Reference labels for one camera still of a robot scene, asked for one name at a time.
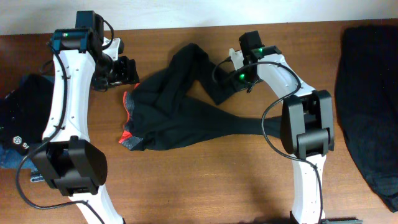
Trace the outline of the black leggings red grey waistband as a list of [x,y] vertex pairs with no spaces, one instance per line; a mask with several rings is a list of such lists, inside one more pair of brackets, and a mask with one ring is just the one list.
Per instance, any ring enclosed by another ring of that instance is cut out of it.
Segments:
[[[226,76],[227,72],[217,68],[197,44],[182,47],[167,68],[124,93],[127,121],[119,143],[130,151],[166,151],[235,134],[266,133],[279,138],[280,117],[261,121],[217,107],[237,93],[213,81],[214,77]],[[200,82],[214,106],[187,95],[195,81]]]

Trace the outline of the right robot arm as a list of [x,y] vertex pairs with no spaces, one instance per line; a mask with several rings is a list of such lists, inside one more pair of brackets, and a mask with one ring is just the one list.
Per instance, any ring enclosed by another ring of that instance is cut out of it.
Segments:
[[292,223],[325,223],[322,178],[326,155],[334,147],[331,95],[305,83],[288,65],[275,45],[265,46],[258,31],[239,38],[240,50],[229,50],[235,71],[232,77],[253,85],[266,82],[277,96],[264,114],[282,104],[280,140],[283,151],[276,152],[292,161],[294,202]]

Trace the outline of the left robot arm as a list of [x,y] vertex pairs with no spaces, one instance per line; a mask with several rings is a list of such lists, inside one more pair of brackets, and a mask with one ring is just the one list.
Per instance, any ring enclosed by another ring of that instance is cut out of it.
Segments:
[[74,28],[53,33],[50,115],[42,143],[29,153],[47,185],[77,205],[88,223],[125,222],[106,189],[106,156],[90,142],[90,91],[139,83],[135,61],[122,55],[123,41],[104,36],[106,24],[95,11],[78,11]]

